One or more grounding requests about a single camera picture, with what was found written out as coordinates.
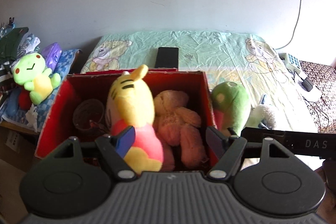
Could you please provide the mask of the gloved right hand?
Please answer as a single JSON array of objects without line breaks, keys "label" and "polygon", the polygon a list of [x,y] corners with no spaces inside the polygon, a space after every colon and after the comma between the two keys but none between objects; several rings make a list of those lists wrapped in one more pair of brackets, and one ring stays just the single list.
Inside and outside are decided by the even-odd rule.
[{"label": "gloved right hand", "polygon": [[318,214],[330,223],[335,223],[335,161],[324,160],[315,170],[326,186],[326,194],[318,208]]}]

